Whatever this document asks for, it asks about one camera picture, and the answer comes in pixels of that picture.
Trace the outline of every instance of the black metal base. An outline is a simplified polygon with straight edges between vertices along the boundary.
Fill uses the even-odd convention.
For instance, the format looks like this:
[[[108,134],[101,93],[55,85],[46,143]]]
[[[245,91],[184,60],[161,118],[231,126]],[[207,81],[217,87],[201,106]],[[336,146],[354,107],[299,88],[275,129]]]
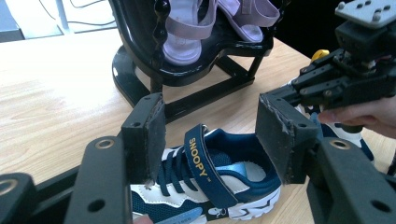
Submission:
[[[225,71],[230,78],[174,102],[167,103],[165,107],[166,122],[169,123],[186,116],[192,111],[252,84],[262,58],[263,56],[256,57],[248,71],[227,56],[218,59],[216,65]],[[136,65],[125,48],[120,47],[113,59],[113,78],[116,86],[131,106],[135,106],[142,97],[152,93],[136,76],[135,69]]]

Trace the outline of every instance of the wire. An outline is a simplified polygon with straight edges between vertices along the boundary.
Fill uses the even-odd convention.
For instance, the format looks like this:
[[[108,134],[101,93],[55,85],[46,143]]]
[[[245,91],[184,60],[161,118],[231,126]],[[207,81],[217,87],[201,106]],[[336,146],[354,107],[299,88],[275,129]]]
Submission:
[[[82,7],[88,7],[88,6],[93,5],[93,4],[96,4],[96,3],[104,2],[104,1],[106,1],[106,0],[97,0],[97,1],[91,2],[91,3],[87,4],[87,5],[82,5],[82,6],[78,6],[78,7],[76,7],[76,6],[74,5],[74,3],[73,3],[72,0],[69,0],[69,1],[70,1],[70,3],[72,4],[73,7],[75,7],[75,8],[82,8]]]
[[[98,3],[98,2],[102,2],[102,1],[105,1],[105,0],[98,0],[98,1],[96,1],[96,2],[89,3],[89,4],[86,5],[86,6],[89,6],[89,5]],[[39,2],[39,3],[41,4],[41,6],[44,8],[44,10],[47,12],[47,14],[48,14],[53,20],[56,21],[56,19],[49,13],[49,11],[46,9],[46,7],[45,7],[44,4],[41,2],[41,0],[38,0],[38,2]],[[85,21],[68,21],[68,23],[76,23],[76,24],[83,24],[83,25],[94,25],[94,26],[109,25],[109,24],[111,24],[111,23],[113,23],[113,22],[115,22],[115,21],[110,21],[110,22],[106,22],[106,23],[90,23],[90,22],[85,22]]]

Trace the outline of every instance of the blue velcro strap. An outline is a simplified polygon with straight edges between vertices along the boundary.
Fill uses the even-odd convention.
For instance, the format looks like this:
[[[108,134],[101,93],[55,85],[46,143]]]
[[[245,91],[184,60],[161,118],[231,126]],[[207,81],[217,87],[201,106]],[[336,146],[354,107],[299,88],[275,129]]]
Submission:
[[[202,124],[186,132],[184,149],[192,174],[206,197],[217,208],[232,207],[238,201],[216,172],[204,141]]]

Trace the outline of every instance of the floor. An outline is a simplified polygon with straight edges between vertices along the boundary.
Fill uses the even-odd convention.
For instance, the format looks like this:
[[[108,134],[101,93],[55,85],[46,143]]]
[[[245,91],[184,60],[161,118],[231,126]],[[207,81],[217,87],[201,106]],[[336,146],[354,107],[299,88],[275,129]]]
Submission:
[[[116,28],[107,0],[6,0],[25,39]],[[59,12],[62,3],[64,15]]]

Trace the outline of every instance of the shoe strap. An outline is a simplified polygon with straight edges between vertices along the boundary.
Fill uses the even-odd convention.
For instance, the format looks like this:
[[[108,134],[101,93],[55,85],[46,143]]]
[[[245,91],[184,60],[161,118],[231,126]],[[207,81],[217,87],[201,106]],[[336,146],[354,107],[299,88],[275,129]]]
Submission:
[[[191,40],[200,40],[210,37],[213,25],[216,21],[216,8],[218,7],[218,1],[219,0],[209,0],[206,15],[197,25],[176,21],[175,19],[168,17],[166,19],[166,31],[177,37]]]
[[[240,0],[241,5],[233,15],[233,20],[240,26],[257,25],[270,27],[280,16],[279,10],[269,0]]]
[[[184,149],[187,161],[198,186],[217,208],[236,205],[238,200],[225,185],[210,159],[204,139],[205,127],[199,124],[186,132]]]

